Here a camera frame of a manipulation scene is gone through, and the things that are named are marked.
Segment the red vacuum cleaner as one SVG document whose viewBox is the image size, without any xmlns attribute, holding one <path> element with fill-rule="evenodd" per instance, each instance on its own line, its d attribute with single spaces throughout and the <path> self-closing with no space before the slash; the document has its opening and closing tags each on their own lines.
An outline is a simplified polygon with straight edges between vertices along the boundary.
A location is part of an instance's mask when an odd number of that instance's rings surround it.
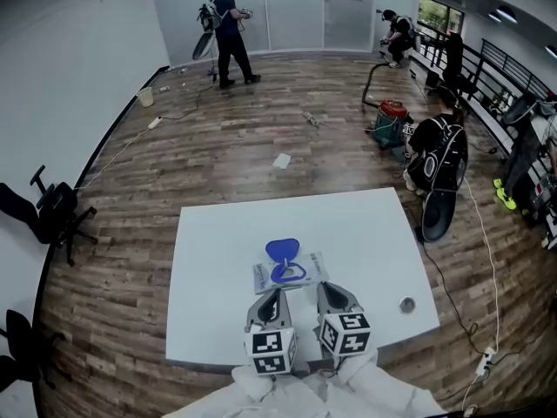
<svg viewBox="0 0 557 418">
<path fill-rule="evenodd" d="M 382 150 L 400 147 L 405 143 L 404 127 L 412 123 L 407 108 L 399 101 L 384 100 L 374 106 L 377 116 L 371 127 L 371 136 Z"/>
</svg>

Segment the dark framed window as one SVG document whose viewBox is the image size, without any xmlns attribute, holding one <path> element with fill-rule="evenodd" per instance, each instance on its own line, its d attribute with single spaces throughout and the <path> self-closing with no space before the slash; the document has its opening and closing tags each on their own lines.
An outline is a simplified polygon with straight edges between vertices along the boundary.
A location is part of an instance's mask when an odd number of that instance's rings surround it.
<svg viewBox="0 0 557 418">
<path fill-rule="evenodd" d="M 418 20 L 428 29 L 446 34 L 462 32 L 464 13 L 443 3 L 433 0 L 419 0 Z"/>
</svg>

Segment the black metal railing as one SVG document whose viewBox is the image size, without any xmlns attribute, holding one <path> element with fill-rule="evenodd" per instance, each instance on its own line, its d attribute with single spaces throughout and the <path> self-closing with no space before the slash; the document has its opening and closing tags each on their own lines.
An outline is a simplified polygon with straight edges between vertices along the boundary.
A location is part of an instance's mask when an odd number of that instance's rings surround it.
<svg viewBox="0 0 557 418">
<path fill-rule="evenodd" d="M 451 61 L 446 49 L 450 35 L 423 23 L 418 23 L 418 33 L 419 59 L 443 80 Z M 491 42 L 483 40 L 479 51 L 463 44 L 460 53 L 457 60 L 460 72 L 455 79 L 461 86 L 474 87 L 476 92 L 466 93 L 460 89 L 459 94 L 469 102 L 479 103 L 497 122 L 524 94 L 535 96 L 550 108 L 557 105 L 557 91 L 551 90 L 530 70 Z"/>
</svg>

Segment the person's right forearm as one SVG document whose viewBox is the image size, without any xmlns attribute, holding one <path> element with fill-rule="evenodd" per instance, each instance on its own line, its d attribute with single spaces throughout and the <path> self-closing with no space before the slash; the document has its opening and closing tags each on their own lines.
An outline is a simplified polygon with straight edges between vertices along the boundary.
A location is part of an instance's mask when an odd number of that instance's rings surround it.
<svg viewBox="0 0 557 418">
<path fill-rule="evenodd" d="M 320 400 L 319 418 L 429 418 L 445 410 L 433 394 L 377 366 L 377 353 L 344 359 L 335 374 L 325 370 L 303 382 Z"/>
</svg>

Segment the black office chair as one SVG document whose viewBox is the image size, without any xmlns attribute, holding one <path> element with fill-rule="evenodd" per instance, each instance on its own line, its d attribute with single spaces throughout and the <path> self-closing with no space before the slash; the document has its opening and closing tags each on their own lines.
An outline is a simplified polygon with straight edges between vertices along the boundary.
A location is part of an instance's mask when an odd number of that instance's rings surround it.
<svg viewBox="0 0 557 418">
<path fill-rule="evenodd" d="M 30 180 L 30 185 L 37 185 L 41 192 L 35 205 L 5 183 L 0 183 L 0 211 L 26 224 L 40 243 L 58 248 L 66 246 L 66 262 L 75 266 L 72 258 L 74 238 L 80 236 L 97 244 L 97 238 L 79 228 L 85 220 L 97 214 L 97 209 L 90 206 L 77 215 L 77 191 L 65 182 L 46 187 L 41 179 L 44 169 L 45 165 L 41 165 Z"/>
<path fill-rule="evenodd" d="M 72 376 L 52 357 L 56 342 L 65 340 L 64 334 L 55 332 L 47 337 L 40 329 L 34 329 L 22 314 L 9 309 L 6 329 L 0 328 L 0 336 L 7 340 L 10 352 L 9 355 L 0 355 L 0 392 L 15 381 L 36 383 L 40 377 L 50 389 L 55 389 L 56 385 L 49 377 L 50 368 L 72 382 Z"/>
<path fill-rule="evenodd" d="M 460 34 L 451 32 L 444 42 L 446 68 L 443 70 L 445 87 L 454 95 L 465 93 L 470 97 L 477 91 L 477 86 L 470 78 L 462 74 L 464 44 Z"/>
</svg>

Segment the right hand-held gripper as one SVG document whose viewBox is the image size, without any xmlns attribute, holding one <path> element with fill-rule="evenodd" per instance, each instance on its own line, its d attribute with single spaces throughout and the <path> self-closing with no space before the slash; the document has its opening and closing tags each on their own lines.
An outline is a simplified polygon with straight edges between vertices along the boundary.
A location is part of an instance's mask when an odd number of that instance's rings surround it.
<svg viewBox="0 0 557 418">
<path fill-rule="evenodd" d="M 371 327 L 353 293 L 331 282 L 319 282 L 317 310 L 319 342 L 332 356 L 354 356 L 369 350 Z"/>
</svg>

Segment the clear plastic packet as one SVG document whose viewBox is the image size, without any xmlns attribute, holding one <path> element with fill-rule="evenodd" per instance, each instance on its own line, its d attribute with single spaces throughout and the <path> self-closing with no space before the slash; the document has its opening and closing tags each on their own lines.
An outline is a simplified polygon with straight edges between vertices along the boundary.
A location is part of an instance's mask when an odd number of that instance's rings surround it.
<svg viewBox="0 0 557 418">
<path fill-rule="evenodd" d="M 291 269 L 286 277 L 280 275 L 284 259 L 288 259 Z M 265 258 L 252 266 L 252 274 L 255 294 L 297 289 L 329 280 L 322 253 L 303 253 L 299 241 L 294 238 L 268 242 Z"/>
</svg>

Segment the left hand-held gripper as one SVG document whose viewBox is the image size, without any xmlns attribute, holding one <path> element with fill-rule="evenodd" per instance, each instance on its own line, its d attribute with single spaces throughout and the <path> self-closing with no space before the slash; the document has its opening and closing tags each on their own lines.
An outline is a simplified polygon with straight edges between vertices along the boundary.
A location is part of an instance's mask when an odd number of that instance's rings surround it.
<svg viewBox="0 0 557 418">
<path fill-rule="evenodd" d="M 292 372 L 297 339 L 284 290 L 260 296 L 248 309 L 245 328 L 245 352 L 257 375 Z"/>
</svg>

